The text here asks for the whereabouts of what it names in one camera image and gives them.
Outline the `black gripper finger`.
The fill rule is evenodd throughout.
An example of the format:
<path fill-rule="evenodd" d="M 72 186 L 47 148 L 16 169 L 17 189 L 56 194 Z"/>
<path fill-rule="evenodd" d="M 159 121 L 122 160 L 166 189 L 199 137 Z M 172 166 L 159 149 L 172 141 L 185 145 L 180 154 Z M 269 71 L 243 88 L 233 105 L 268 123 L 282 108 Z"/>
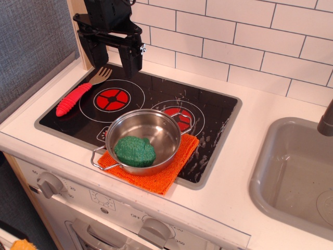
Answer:
<path fill-rule="evenodd" d="M 81 46 L 94 68 L 100 69 L 107 64 L 109 57 L 106 44 L 100 42 L 96 36 L 84 34 L 81 31 L 78 31 L 78 36 Z"/>
<path fill-rule="evenodd" d="M 118 48 L 125 76 L 130 79 L 142 69 L 142 40 L 140 35 L 127 37 Z"/>

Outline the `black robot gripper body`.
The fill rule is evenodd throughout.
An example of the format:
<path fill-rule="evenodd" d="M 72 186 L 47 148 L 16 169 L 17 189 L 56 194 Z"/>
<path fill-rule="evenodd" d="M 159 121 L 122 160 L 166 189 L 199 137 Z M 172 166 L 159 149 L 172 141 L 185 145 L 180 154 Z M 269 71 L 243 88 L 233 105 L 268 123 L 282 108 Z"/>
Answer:
<path fill-rule="evenodd" d="M 75 14 L 79 30 L 94 35 L 100 42 L 119 48 L 130 36 L 141 35 L 142 29 L 130 17 L 135 1 L 85 1 L 86 14 Z"/>

